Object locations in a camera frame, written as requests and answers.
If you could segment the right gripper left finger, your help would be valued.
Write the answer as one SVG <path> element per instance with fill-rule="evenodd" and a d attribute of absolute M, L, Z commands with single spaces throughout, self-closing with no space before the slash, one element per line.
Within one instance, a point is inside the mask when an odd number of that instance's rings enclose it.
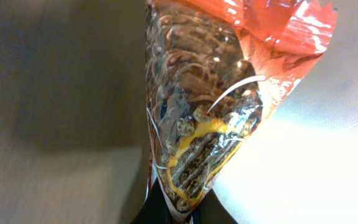
<path fill-rule="evenodd" d="M 131 224 L 173 224 L 159 182 L 156 180 L 149 196 Z"/>

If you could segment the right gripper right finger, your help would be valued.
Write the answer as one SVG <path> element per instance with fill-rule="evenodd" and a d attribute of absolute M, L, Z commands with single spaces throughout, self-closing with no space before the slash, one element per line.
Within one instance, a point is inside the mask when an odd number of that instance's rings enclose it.
<path fill-rule="evenodd" d="M 193 211 L 194 224 L 237 224 L 223 207 L 214 190 L 210 190 Z"/>

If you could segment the red orange snack bag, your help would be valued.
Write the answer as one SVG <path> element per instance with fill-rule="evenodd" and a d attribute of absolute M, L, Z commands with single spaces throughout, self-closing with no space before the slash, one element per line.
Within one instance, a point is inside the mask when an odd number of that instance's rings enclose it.
<path fill-rule="evenodd" d="M 175 223 L 323 56 L 337 11 L 319 1 L 145 2 L 149 179 Z"/>

